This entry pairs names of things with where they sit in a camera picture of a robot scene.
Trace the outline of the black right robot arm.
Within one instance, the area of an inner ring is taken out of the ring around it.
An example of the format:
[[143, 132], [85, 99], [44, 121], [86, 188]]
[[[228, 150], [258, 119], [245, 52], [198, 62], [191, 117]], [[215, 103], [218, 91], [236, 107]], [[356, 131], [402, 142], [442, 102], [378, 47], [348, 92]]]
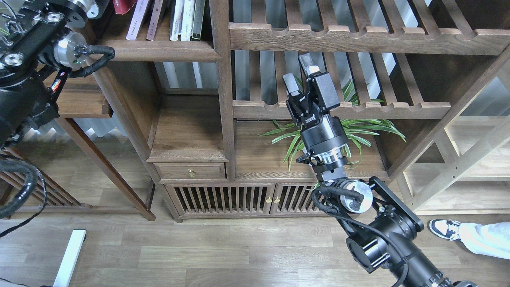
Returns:
[[312, 201], [346, 231], [355, 261], [368, 273], [389, 269], [397, 279], [395, 286], [475, 286], [471, 281], [453, 283], [413, 243], [424, 225], [384, 182], [377, 177], [367, 182], [347, 177], [341, 149], [348, 138], [339, 118], [330, 114], [341, 104], [333, 80], [310, 54], [300, 55], [299, 61], [306, 93], [291, 73], [283, 76], [286, 105], [304, 142], [304, 155], [297, 162], [316, 173], [319, 187], [312, 192]]

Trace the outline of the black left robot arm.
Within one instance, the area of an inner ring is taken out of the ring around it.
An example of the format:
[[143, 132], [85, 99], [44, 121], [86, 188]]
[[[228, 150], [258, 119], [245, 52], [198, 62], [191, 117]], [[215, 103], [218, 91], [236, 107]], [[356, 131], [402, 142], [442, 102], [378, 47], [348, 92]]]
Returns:
[[29, 129], [59, 117], [58, 97], [68, 78], [87, 77], [115, 57], [112, 47], [88, 44], [72, 28], [100, 18], [107, 0], [26, 0], [15, 11], [3, 0], [1, 33], [1, 148]]

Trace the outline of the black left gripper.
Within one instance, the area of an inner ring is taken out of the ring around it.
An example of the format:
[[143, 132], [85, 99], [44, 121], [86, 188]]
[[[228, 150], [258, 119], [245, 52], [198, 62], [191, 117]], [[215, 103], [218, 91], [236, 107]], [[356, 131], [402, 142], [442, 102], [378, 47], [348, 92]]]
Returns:
[[110, 0], [60, 0], [62, 5], [69, 7], [67, 12], [71, 20], [87, 20], [100, 18]]

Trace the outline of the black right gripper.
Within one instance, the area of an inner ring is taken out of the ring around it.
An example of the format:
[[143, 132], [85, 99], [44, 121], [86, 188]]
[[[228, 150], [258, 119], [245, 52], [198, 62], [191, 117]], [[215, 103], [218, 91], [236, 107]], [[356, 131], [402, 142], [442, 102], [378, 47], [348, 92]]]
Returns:
[[288, 100], [286, 106], [295, 125], [301, 128], [308, 151], [307, 157], [319, 160], [340, 160], [341, 147], [347, 144], [347, 136], [339, 118], [330, 110], [339, 107], [340, 101], [329, 73], [321, 73], [310, 53], [298, 57], [306, 78], [306, 93], [293, 73], [283, 76]]

